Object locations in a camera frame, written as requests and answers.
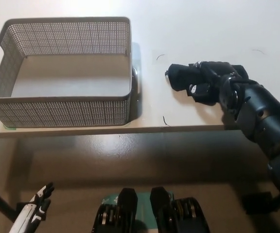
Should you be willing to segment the robot right hand white black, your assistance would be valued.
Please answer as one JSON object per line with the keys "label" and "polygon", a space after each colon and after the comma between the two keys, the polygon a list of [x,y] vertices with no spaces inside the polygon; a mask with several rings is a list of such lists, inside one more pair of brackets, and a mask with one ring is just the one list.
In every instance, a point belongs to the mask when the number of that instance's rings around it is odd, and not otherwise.
{"label": "robot right hand white black", "polygon": [[218,102],[227,109],[234,109],[238,104],[239,85],[249,83],[249,77],[241,65],[202,61],[189,67],[196,72],[190,94],[202,104]]}

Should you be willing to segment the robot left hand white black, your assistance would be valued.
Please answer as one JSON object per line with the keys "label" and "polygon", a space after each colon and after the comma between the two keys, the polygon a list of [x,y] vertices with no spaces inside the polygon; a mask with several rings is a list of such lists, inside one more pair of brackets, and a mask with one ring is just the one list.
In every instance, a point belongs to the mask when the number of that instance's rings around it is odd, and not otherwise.
{"label": "robot left hand white black", "polygon": [[35,233],[40,223],[46,220],[51,204],[50,196],[54,184],[50,182],[38,190],[28,202],[19,202],[16,208],[15,222],[9,233]]}

